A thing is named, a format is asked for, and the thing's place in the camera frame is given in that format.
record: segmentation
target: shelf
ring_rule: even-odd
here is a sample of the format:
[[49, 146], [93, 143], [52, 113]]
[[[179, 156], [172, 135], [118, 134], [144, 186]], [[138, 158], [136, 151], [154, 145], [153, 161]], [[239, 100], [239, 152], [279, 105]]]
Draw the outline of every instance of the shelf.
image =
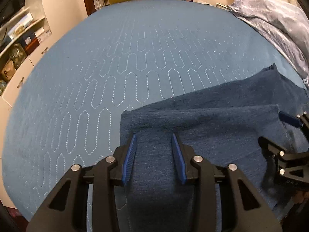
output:
[[38, 20], [35, 20], [32, 22], [32, 24], [30, 24], [22, 33], [20, 33], [16, 38], [14, 38], [9, 44], [8, 46], [6, 46], [4, 48], [4, 50], [0, 53], [0, 58], [3, 56], [3, 54], [23, 35], [25, 34], [25, 32], [27, 32], [30, 28], [32, 28], [33, 26], [35, 26], [37, 23], [39, 23], [40, 21], [44, 20], [45, 17], [42, 17]]
[[0, 31], [2, 31], [2, 29], [5, 29], [10, 23], [12, 23], [13, 21], [15, 21], [17, 18], [21, 17], [22, 15], [28, 13], [30, 10], [30, 7], [26, 7], [26, 8], [22, 8], [20, 11], [18, 11], [9, 21], [7, 21], [5, 24], [3, 24], [0, 27]]

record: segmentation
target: metal bolt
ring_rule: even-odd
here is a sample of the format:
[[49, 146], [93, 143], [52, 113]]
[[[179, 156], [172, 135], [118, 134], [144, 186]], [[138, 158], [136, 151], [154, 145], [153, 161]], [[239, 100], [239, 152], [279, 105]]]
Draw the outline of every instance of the metal bolt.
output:
[[231, 171], [236, 171], [237, 170], [237, 166], [235, 164], [229, 164], [229, 169]]
[[106, 157], [105, 161], [107, 163], [113, 163], [115, 161], [115, 157], [114, 156], [108, 156], [108, 157]]
[[74, 164], [73, 166], [71, 166], [71, 170], [74, 172], [78, 171], [79, 169], [80, 169], [80, 165], [78, 164]]
[[202, 156], [199, 156], [199, 155], [196, 155], [193, 157], [193, 160], [197, 163], [199, 162], [202, 162], [203, 161], [203, 157]]

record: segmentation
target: mattress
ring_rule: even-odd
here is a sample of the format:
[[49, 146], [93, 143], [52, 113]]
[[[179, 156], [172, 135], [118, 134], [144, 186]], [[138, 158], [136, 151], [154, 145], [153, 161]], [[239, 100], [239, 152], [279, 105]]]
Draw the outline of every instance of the mattress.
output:
[[[113, 153], [124, 110], [244, 79], [273, 63], [303, 87], [281, 54], [228, 11], [177, 0], [105, 7], [64, 35], [23, 85], [3, 149], [7, 193], [30, 220], [72, 164]], [[125, 231], [125, 195], [117, 189], [115, 197]], [[87, 218], [90, 230], [91, 212]]]

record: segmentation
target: folded fabric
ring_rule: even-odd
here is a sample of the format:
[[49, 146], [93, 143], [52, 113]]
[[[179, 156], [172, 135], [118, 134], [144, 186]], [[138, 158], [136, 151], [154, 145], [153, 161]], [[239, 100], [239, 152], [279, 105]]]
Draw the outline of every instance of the folded fabric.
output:
[[[265, 135], [287, 149], [305, 151], [304, 136], [281, 123], [278, 112], [296, 115], [308, 109], [308, 101], [306, 90], [272, 65], [242, 81], [125, 111], [121, 144], [129, 133], [137, 135], [131, 181], [126, 187], [131, 231], [188, 231], [194, 189], [177, 181], [171, 151], [173, 132], [210, 162], [237, 164], [271, 208], [283, 203], [291, 193], [273, 184], [273, 166], [263, 157], [257, 139]], [[220, 229], [219, 198], [217, 203]]]

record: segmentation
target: white wardrobe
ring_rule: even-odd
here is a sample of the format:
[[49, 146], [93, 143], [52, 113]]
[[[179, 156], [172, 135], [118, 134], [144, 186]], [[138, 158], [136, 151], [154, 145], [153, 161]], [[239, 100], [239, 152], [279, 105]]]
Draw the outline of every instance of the white wardrobe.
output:
[[[52, 45], [66, 32], [87, 17], [84, 0], [25, 0], [25, 3], [26, 5], [17, 14], [14, 20], [19, 20], [18, 17], [23, 17], [26, 13], [31, 12], [34, 22], [29, 27], [34, 30], [43, 27], [45, 31], [50, 30], [51, 35], [26, 58], [0, 96], [0, 200], [3, 205], [12, 208], [14, 208], [14, 204], [5, 191], [1, 172], [5, 127], [9, 121], [10, 110], [14, 106], [23, 83], [27, 80], [27, 77], [42, 56], [45, 55]], [[7, 58], [8, 54], [6, 51], [1, 52], [0, 65], [3, 66]]]

